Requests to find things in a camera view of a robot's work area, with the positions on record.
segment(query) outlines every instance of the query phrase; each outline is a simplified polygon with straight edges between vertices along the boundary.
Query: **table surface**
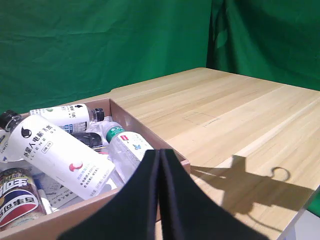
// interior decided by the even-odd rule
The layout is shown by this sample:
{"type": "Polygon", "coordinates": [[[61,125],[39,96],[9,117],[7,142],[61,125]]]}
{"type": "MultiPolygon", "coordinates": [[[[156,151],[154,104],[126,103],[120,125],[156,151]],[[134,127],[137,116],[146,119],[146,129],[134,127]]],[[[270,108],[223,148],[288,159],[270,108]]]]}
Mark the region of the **table surface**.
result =
{"type": "Polygon", "coordinates": [[[196,68],[89,99],[103,97],[184,155],[212,200],[271,239],[284,237],[319,186],[319,91],[196,68]]]}

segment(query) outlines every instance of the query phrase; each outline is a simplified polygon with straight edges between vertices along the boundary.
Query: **bottle cap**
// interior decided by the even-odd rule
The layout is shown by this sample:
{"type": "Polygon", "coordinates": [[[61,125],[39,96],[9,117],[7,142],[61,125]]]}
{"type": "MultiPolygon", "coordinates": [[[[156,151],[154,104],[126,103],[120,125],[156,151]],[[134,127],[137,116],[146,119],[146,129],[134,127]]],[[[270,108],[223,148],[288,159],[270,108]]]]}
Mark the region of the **bottle cap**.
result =
{"type": "Polygon", "coordinates": [[[6,129],[6,126],[8,123],[14,118],[14,116],[17,116],[18,113],[12,110],[7,110],[4,113],[0,115],[0,128],[6,129]]]}
{"type": "Polygon", "coordinates": [[[96,121],[101,122],[105,119],[105,111],[102,108],[95,108],[96,121]]]}

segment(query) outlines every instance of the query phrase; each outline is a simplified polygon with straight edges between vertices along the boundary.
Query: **green cloth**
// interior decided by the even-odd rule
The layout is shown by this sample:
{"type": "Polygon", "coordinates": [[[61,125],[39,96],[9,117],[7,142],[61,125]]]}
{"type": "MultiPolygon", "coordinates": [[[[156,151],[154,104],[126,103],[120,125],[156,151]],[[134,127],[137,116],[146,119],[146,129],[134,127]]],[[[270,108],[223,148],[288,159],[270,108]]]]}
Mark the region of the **green cloth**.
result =
{"type": "Polygon", "coordinates": [[[0,112],[206,66],[211,0],[0,2],[0,112]]]}
{"type": "MultiPolygon", "coordinates": [[[[208,67],[320,90],[319,8],[319,0],[213,0],[208,67]]],[[[308,209],[320,217],[320,195],[308,209]]]]}

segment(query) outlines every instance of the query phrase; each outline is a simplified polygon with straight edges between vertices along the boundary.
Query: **white bottle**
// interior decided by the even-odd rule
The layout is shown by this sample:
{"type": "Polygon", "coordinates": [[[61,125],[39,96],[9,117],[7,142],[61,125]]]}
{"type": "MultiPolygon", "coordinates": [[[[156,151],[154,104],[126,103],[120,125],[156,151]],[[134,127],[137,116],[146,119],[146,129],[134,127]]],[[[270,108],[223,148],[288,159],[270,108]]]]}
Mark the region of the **white bottle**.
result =
{"type": "Polygon", "coordinates": [[[99,194],[115,165],[39,115],[22,120],[8,110],[0,115],[0,127],[11,132],[14,151],[7,152],[53,178],[76,195],[89,199],[99,194]]]}
{"type": "Polygon", "coordinates": [[[138,133],[125,131],[115,121],[103,122],[103,136],[109,143],[108,152],[119,176],[126,183],[152,146],[138,133]]]}
{"type": "Polygon", "coordinates": [[[90,109],[85,104],[34,109],[29,114],[41,115],[69,134],[84,132],[89,128],[90,123],[101,122],[105,118],[102,108],[90,109]]]}

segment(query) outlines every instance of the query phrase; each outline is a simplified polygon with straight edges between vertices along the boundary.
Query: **cardboard box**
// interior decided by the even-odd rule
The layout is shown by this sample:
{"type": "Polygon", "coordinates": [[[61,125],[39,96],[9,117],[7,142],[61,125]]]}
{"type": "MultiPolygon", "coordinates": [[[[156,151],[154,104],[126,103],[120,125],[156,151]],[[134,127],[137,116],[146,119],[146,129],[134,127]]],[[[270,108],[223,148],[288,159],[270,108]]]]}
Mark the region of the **cardboard box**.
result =
{"type": "MultiPolygon", "coordinates": [[[[122,125],[126,131],[141,134],[153,148],[172,149],[172,147],[170,147],[164,140],[117,105],[112,99],[104,98],[83,103],[92,109],[102,108],[105,111],[105,116],[112,116],[113,120],[122,125]]],[[[176,150],[175,153],[184,169],[190,173],[189,161],[176,150]]],[[[102,193],[96,197],[71,205],[60,211],[42,216],[37,220],[2,231],[0,232],[0,239],[55,240],[60,233],[79,224],[98,211],[103,205],[110,201],[118,191],[119,189],[114,189],[109,192],[102,193]]]]}

